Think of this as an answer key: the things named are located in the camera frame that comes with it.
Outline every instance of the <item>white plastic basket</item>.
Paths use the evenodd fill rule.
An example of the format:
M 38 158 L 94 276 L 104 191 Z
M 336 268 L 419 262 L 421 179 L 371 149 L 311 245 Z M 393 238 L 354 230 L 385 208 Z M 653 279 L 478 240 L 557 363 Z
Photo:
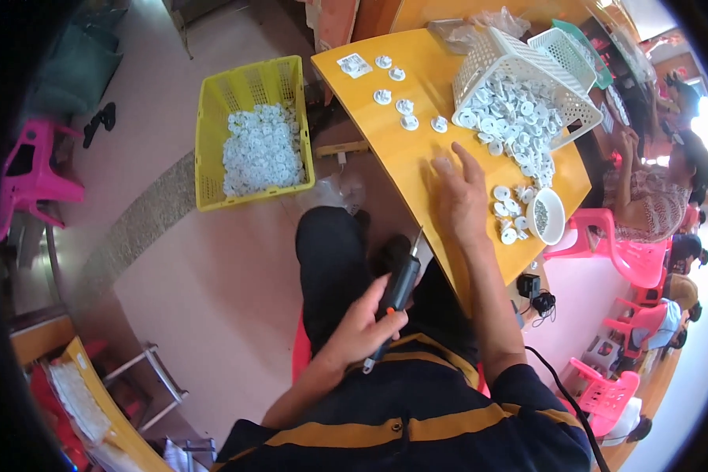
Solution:
M 485 28 L 478 36 L 454 77 L 456 109 L 452 122 L 456 126 L 461 127 L 458 119 L 461 110 L 485 83 L 485 79 L 498 68 L 518 80 L 539 80 L 554 90 L 553 102 L 561 112 L 564 126 L 580 120 L 582 127 L 567 136 L 561 134 L 553 139 L 551 150 L 571 143 L 603 120 L 603 114 L 587 97 L 580 82 L 553 59 L 495 28 Z
M 556 61 L 580 82 L 586 92 L 593 87 L 597 79 L 593 66 L 560 29 L 551 28 L 533 36 L 529 38 L 527 45 Z

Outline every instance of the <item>knee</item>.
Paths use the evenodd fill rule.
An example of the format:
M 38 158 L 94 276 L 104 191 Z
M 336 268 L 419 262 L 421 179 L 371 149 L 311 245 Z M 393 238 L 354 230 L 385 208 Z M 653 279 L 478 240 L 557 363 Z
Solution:
M 347 224 L 352 220 L 352 216 L 343 208 L 334 206 L 318 206 L 308 210 L 299 220 L 297 231 L 315 231 L 321 226 L 337 226 Z

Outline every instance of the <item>white bowl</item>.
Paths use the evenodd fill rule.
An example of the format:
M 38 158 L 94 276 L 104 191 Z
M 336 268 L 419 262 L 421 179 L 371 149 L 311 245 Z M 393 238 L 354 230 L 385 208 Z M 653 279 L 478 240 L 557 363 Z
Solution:
M 542 234 L 538 232 L 538 224 L 535 221 L 535 203 L 541 202 L 548 210 L 548 225 Z M 527 221 L 532 235 L 547 245 L 557 244 L 566 228 L 566 215 L 564 214 L 564 204 L 561 199 L 551 189 L 542 189 L 535 198 L 527 205 Z

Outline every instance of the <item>yellow plastic basket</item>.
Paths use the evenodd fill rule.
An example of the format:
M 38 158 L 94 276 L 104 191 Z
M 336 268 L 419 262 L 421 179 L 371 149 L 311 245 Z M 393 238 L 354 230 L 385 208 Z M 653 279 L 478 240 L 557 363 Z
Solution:
M 301 156 L 307 177 L 305 184 L 271 187 L 258 194 L 227 198 L 223 193 L 223 144 L 231 136 L 228 115 L 239 110 L 254 111 L 254 105 L 275 105 L 292 101 L 297 109 L 301 134 Z M 315 185 L 310 150 L 310 129 L 306 120 L 302 58 L 287 56 L 221 72 L 202 82 L 197 112 L 194 151 L 194 179 L 197 208 L 209 212 L 238 203 L 288 195 Z

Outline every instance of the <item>black power adapter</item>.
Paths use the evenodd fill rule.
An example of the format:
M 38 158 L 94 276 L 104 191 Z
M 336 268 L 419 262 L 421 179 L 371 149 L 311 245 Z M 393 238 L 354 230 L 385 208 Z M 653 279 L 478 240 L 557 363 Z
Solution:
M 540 276 L 523 273 L 516 279 L 516 289 L 522 297 L 532 300 L 540 294 Z

